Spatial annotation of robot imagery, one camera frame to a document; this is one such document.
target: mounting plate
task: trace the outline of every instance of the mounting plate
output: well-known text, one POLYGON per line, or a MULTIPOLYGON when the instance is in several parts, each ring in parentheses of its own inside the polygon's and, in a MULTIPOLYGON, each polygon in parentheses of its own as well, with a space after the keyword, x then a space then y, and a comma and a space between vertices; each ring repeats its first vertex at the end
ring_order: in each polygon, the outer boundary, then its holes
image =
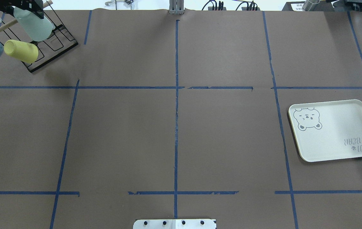
MULTIPOLYGON (((208 6, 208 10, 212 11, 212 7, 208 6)), ((223 10, 226 10, 226 7, 223 7, 223 10)), ((221 10, 214 10, 214 11, 221 11, 221 10)))
POLYGON ((257 8, 257 10, 246 10, 247 9, 247 7, 242 7, 242 11, 259 11, 260 10, 260 8, 258 7, 257 8))
POLYGON ((136 220, 133 229, 216 229, 216 220, 136 220))
POLYGON ((169 14, 184 14, 184 0, 169 0, 169 14))

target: gray object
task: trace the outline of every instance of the gray object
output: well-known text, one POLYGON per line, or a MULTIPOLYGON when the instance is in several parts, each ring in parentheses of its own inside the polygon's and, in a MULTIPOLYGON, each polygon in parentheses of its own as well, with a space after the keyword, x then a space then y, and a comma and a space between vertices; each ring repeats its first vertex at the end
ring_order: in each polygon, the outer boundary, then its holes
POLYGON ((247 11, 247 7, 242 7, 242 11, 247 11))
POLYGON ((313 11, 317 4, 319 4, 320 0, 306 0, 303 5, 303 10, 305 11, 313 11))
POLYGON ((127 5, 130 5, 131 10, 134 9, 134 0, 124 0, 124 2, 127 3, 127 5))
MULTIPOLYGON (((298 8, 300 4, 303 4, 304 2, 288 2, 285 3, 282 11, 296 11, 298 9, 302 9, 302 7, 298 8)), ((317 4, 315 9, 313 11, 334 11, 333 6, 331 3, 327 3, 326 1, 317 4)))
POLYGON ((108 5, 110 5, 111 3, 115 2, 115 1, 116 0, 105 2, 105 5, 108 6, 108 5))
POLYGON ((209 10, 209 11, 212 11, 212 6, 208 6, 208 10, 209 10))

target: black wire rack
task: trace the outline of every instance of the black wire rack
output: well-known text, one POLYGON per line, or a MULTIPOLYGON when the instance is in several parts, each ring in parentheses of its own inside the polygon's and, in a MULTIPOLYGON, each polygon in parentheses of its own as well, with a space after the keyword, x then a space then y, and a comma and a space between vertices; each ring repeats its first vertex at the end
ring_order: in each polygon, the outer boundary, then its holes
MULTIPOLYGON (((55 12, 55 10, 51 5, 50 8, 52 10, 52 13, 55 15, 53 17, 56 17, 58 20, 53 20, 52 17, 50 17, 45 11, 44 14, 53 23, 55 28, 52 30, 50 36, 46 40, 41 42, 36 42, 36 41, 29 42, 37 46, 38 51, 41 53, 40 55, 38 55, 37 60, 32 64, 22 62, 24 66, 27 68, 27 70, 31 73, 44 67, 51 61, 55 60, 56 58, 60 57, 61 55, 63 55, 64 53, 68 52, 73 47, 78 45, 78 41, 73 37, 71 32, 69 32, 69 30, 65 27, 61 18, 57 15, 57 13, 55 12)), ((9 39, 13 39, 12 37, 14 37, 14 39, 21 41, 21 39, 10 28, 6 29, 4 33, 7 35, 9 39)))

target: black cable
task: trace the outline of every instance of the black cable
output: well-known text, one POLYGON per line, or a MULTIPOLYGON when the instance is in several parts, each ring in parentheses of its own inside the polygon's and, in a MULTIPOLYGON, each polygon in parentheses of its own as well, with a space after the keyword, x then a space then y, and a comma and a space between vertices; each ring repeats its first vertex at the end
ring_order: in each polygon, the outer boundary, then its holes
POLYGON ((205 6, 207 5, 207 4, 209 4, 209 3, 212 3, 212 10, 214 10, 214 7, 215 7, 215 5, 213 4, 213 2, 216 2, 215 0, 209 0, 206 4, 205 4, 205 6))
POLYGON ((252 7, 253 7, 253 2, 250 3, 250 6, 246 8, 246 10, 252 10, 252 7))
POLYGON ((236 10, 238 10, 239 7, 240 7, 243 3, 246 3, 246 4, 247 4, 247 7, 249 7, 249 2, 242 2, 242 3, 240 3, 240 4, 237 6, 236 10))
POLYGON ((246 4, 247 4, 246 10, 257 10, 257 8, 258 8, 257 3, 255 3, 254 1, 251 1, 251 2, 240 1, 240 2, 241 2, 241 3, 237 6, 236 10, 238 10, 239 7, 240 7, 243 3, 246 3, 246 4))

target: label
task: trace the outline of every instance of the label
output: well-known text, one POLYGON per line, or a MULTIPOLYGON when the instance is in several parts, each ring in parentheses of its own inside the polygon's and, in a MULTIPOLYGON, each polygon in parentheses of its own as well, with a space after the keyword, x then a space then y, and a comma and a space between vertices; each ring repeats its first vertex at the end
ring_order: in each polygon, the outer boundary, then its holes
POLYGON ((362 152, 362 141, 359 137, 346 138, 344 139, 344 144, 350 146, 353 151, 362 152))
POLYGON ((294 3, 294 4, 291 4, 291 8, 294 11, 304 11, 303 5, 304 5, 304 3, 294 3))

